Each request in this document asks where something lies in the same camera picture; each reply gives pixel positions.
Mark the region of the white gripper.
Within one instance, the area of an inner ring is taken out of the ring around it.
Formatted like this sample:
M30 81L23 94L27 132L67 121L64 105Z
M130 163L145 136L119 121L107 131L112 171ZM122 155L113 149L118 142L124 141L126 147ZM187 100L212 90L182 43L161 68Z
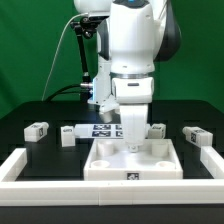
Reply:
M123 138L131 153L137 153L145 139L148 104L152 102L154 79L114 78L113 95L119 104Z

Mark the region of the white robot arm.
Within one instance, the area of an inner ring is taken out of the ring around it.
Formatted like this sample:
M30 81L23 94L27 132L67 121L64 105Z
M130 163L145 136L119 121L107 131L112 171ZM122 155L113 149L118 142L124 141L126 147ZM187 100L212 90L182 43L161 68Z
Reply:
M181 33L171 0L73 0L76 10L96 26L98 73L88 100L104 121L120 114L130 151L144 144L148 104L152 102L156 61L179 49Z

